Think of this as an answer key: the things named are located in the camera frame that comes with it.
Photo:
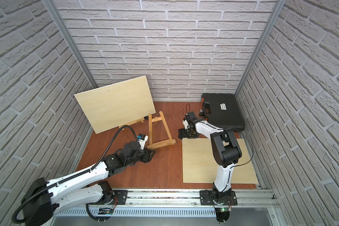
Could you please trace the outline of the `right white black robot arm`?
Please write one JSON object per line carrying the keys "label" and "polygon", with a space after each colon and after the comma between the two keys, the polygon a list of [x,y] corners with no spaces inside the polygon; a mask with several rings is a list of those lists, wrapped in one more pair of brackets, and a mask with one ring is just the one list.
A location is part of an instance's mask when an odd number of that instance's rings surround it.
{"label": "right white black robot arm", "polygon": [[210,197],[215,203],[225,202],[231,197],[233,171],[242,157],[242,151],[234,132],[199,119],[194,112],[184,116],[183,125],[184,128],[179,129],[179,139],[198,138],[202,134],[211,140],[212,153],[218,164],[218,171]]}

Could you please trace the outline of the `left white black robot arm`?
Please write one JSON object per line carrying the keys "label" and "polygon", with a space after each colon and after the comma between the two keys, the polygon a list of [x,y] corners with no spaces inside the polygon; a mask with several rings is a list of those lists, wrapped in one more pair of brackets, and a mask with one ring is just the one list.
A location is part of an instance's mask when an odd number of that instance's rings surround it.
{"label": "left white black robot arm", "polygon": [[145,148],[141,141],[132,141],[103,157],[98,164],[76,173],[50,181],[39,178],[29,187],[11,221],[14,224],[41,226],[55,214],[79,205],[116,205],[118,196],[106,179],[137,162],[150,162],[154,154],[155,151]]}

